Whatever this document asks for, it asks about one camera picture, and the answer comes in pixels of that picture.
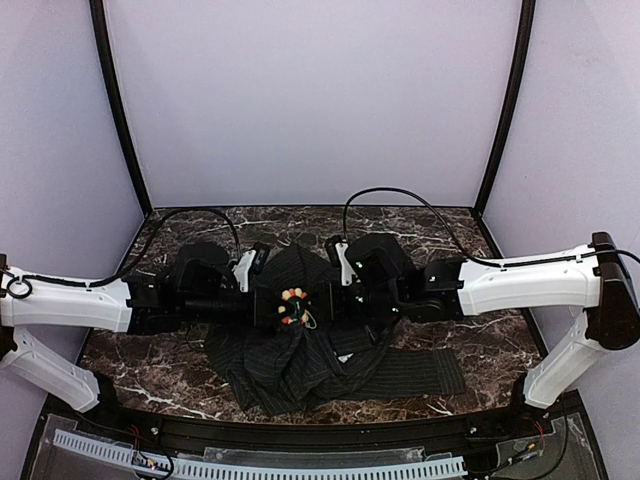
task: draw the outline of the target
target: black frame post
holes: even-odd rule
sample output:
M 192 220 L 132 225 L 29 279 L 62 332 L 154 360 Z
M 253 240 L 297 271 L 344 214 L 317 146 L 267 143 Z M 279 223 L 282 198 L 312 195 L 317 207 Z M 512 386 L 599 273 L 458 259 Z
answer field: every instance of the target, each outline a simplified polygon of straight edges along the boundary
M 109 43 L 107 20 L 104 14 L 104 3 L 102 0 L 89 0 L 89 5 L 91 8 L 91 20 L 93 22 L 93 31 L 96 37 L 98 57 L 100 58 L 104 86 L 107 90 L 107 96 L 109 97 L 109 105 L 111 106 L 113 122 L 115 123 L 116 131 L 118 132 L 120 147 L 122 148 L 124 160 L 127 164 L 129 175 L 131 176 L 133 188 L 136 192 L 136 196 L 138 197 L 138 203 L 140 204 L 142 213 L 147 217 L 153 211 L 153 206 L 151 205 L 149 193 L 147 192 L 147 187 L 145 186 L 144 178 L 142 177 L 142 171 L 140 170 L 140 164 L 138 163 L 138 158 L 136 157 L 136 152 L 133 148 L 131 132 L 129 131 L 127 117 L 124 112 L 122 97 L 120 96 L 118 78 L 116 76 L 116 69 L 111 53 L 111 44 Z
M 516 109 L 518 101 L 518 93 L 520 92 L 520 84 L 522 83 L 522 74 L 524 73 L 524 65 L 527 59 L 527 50 L 529 49 L 529 39 L 531 38 L 531 27 L 533 26 L 533 13 L 535 11 L 535 0 L 522 0 L 522 8 L 520 10 L 520 23 L 518 24 L 518 34 L 516 35 L 516 45 L 513 52 L 513 60 L 511 62 L 511 72 L 509 73 L 509 82 L 507 83 L 507 91 L 504 95 L 502 111 L 500 112 L 500 120 L 496 129 L 496 136 L 493 139 L 491 154 L 487 162 L 487 168 L 484 172 L 484 178 L 476 199 L 475 210 L 478 215 L 484 214 L 491 189 L 498 174 L 504 147 L 509 136 L 513 113 Z

